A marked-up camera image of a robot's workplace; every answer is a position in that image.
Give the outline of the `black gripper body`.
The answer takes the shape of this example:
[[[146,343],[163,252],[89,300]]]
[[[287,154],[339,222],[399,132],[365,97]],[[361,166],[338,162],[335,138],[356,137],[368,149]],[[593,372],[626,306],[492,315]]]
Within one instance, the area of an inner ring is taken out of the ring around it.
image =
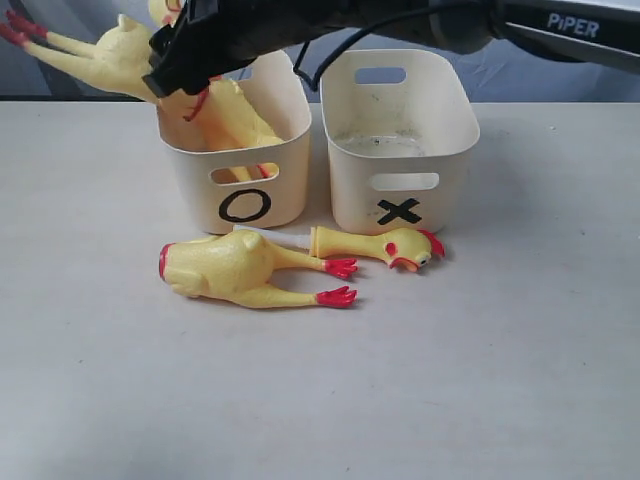
[[[149,40],[143,81],[158,98],[196,95],[209,79],[357,22],[356,1],[187,1]]]

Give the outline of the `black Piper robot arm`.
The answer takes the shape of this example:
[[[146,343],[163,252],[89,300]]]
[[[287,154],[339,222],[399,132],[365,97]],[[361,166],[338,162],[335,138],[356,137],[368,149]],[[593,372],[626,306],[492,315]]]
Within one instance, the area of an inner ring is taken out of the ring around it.
[[[160,98],[194,95],[214,76],[348,28],[314,75],[298,74],[310,89],[370,34],[456,54],[507,40],[546,60],[639,70],[636,1],[187,1],[152,35],[143,81]]]

